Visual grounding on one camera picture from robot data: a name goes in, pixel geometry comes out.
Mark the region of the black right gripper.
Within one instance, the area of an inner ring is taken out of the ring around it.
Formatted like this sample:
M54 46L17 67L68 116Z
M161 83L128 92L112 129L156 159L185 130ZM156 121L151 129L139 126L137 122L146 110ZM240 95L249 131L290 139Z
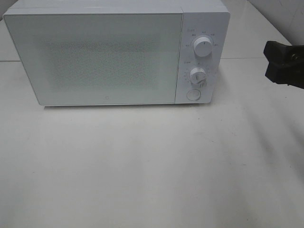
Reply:
M279 85L304 87L304 47L267 41L264 55L268 60L265 76Z

